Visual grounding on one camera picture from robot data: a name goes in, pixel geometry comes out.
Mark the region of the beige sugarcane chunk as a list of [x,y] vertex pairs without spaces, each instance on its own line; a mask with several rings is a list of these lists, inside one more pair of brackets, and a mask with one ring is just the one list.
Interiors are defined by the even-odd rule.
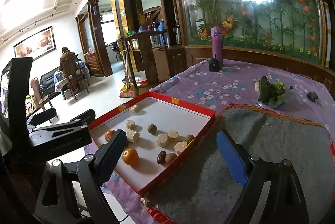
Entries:
[[139,111],[138,105],[133,105],[129,108],[129,111],[133,114],[136,114]]

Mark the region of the round beige cane chunk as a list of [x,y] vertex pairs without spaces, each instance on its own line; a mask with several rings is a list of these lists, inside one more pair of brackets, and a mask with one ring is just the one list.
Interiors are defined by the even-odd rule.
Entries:
[[169,139],[166,133],[161,133],[157,136],[156,144],[159,147],[166,147],[169,144]]

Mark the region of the tan round longan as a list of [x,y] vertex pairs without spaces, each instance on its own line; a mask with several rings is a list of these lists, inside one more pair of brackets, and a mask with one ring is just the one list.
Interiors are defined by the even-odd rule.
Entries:
[[167,153],[167,155],[165,156],[165,163],[167,165],[171,164],[172,161],[174,161],[176,158],[178,157],[178,155],[176,155],[176,153]]

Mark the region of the black sofa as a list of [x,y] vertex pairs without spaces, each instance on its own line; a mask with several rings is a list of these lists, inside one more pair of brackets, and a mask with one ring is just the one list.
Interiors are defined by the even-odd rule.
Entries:
[[62,71],[58,68],[54,68],[51,71],[43,74],[40,78],[40,94],[42,97],[48,95],[50,99],[60,94],[59,90],[56,89],[56,83],[63,80]]

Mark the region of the black round cup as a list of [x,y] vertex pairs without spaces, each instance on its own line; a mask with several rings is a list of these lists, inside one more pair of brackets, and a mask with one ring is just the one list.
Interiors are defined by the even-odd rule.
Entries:
[[222,69],[222,60],[216,55],[208,60],[208,70],[210,72],[219,72]]

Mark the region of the purple thermos bottle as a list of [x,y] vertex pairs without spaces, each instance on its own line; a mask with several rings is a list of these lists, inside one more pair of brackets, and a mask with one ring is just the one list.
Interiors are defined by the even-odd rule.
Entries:
[[219,61],[220,68],[223,66],[223,35],[220,27],[211,28],[212,57]]

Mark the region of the green leafy vegetable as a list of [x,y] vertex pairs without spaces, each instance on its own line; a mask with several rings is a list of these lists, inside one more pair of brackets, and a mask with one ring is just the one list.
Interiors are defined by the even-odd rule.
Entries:
[[262,76],[259,81],[258,102],[275,109],[285,102],[285,92],[293,88],[285,87],[283,82],[270,83],[266,76]]

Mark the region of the large orange tangerine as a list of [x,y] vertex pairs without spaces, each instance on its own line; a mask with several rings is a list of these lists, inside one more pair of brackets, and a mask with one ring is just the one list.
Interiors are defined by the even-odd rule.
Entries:
[[121,158],[123,162],[129,166],[137,165],[139,162],[139,155],[135,149],[125,149]]

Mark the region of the wooden chair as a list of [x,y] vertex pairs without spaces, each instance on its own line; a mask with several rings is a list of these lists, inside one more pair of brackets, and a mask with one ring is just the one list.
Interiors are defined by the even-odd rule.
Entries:
[[78,70],[76,71],[75,75],[69,75],[67,76],[67,86],[70,90],[70,93],[72,97],[77,100],[77,94],[87,91],[89,92],[89,82],[84,74],[83,67],[80,67],[78,64],[78,61],[76,61],[76,64],[78,65]]

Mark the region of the flower mural glass panel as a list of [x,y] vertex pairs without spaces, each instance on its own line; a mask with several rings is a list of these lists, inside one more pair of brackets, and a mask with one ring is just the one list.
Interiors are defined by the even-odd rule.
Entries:
[[325,64],[322,0],[179,1],[187,45],[210,45],[211,29],[217,27],[226,47],[273,52]]

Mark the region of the small orange tangerine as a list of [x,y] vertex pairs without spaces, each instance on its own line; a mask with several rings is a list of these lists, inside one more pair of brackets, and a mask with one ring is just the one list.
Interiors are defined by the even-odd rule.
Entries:
[[104,135],[105,140],[109,142],[109,140],[112,139],[115,132],[116,132],[115,130],[108,130]]

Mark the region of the wooden shelf stand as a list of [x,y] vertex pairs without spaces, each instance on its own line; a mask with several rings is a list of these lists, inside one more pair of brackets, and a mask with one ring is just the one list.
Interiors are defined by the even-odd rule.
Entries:
[[[166,40],[163,38],[162,47],[158,50],[153,50],[151,44],[152,36],[164,35],[166,32],[167,29],[162,31],[146,31],[119,39],[125,50],[125,57],[127,58],[127,65],[125,66],[126,77],[128,77],[128,73],[131,74],[134,97],[139,96],[140,93],[148,91],[150,88],[171,77]],[[139,52],[141,55],[142,65],[140,66],[140,71],[143,70],[145,72],[145,77],[147,78],[146,85],[139,86],[137,84],[130,55],[131,52]]]

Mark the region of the colourful broom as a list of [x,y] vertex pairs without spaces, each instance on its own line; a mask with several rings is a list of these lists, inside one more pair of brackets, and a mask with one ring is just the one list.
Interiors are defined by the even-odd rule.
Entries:
[[133,98],[134,91],[133,91],[133,84],[129,79],[129,61],[127,58],[126,50],[121,51],[122,57],[124,59],[125,64],[125,84],[120,90],[120,97],[121,98]]

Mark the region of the purple floral tablecloth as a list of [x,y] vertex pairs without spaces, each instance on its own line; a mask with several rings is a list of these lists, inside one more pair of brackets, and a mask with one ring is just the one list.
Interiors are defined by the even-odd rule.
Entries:
[[[266,76],[282,81],[285,102],[278,117],[255,111],[258,93],[255,83]],[[319,104],[307,93],[314,91]],[[153,88],[153,92],[214,110],[219,126],[226,127],[235,141],[266,161],[292,161],[302,185],[310,223],[318,223],[333,203],[334,195],[334,99],[326,87],[311,79],[283,70],[226,60],[219,72],[210,72],[202,61]],[[179,171],[152,195],[169,217],[179,223],[213,223],[226,217],[240,187],[214,149],[214,141],[201,144],[200,165],[188,163],[196,172],[196,182],[186,189],[188,174]]]

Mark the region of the framed wall painting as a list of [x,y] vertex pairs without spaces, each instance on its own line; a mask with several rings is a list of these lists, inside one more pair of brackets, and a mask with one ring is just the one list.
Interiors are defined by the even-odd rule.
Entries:
[[37,60],[55,49],[53,27],[50,26],[16,44],[14,54],[16,58]]

